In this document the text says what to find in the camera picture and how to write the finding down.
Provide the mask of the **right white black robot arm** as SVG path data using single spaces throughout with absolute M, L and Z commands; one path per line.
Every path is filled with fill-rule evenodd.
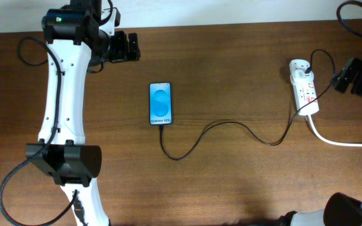
M 305 60 L 292 60 L 290 62 L 290 80 L 297 104 L 298 114 L 306 117 L 314 134 L 322 141 L 336 146 L 359 147 L 359 143 L 339 143 L 322 137 L 315 128 L 312 115 L 319 111 L 317 95 L 311 96 L 314 91 L 314 73 L 312 63 Z M 362 60 L 350 59 L 346 66 L 334 75 L 331 85 L 340 93 L 345 93 L 349 85 L 351 93 L 362 97 Z M 277 225 L 305 226 L 305 225 L 362 225 L 362 201 L 343 193 L 333 194 L 322 210 L 310 213 L 289 212 L 278 219 Z

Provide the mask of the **blue Galaxy smartphone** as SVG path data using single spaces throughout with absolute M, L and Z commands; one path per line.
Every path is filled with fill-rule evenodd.
M 167 125 L 172 123 L 172 91 L 170 83 L 151 83 L 150 124 Z

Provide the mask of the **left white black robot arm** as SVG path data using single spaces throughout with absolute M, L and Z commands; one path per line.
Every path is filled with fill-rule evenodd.
M 26 157 L 59 185 L 70 200 L 77 225 L 109 225 L 97 177 L 102 151 L 85 142 L 83 107 L 85 78 L 106 63 L 140 59 L 136 33 L 118 30 L 117 8 L 100 0 L 72 0 L 50 9 L 42 19 L 48 49 L 48 90 L 45 115 L 35 144 Z

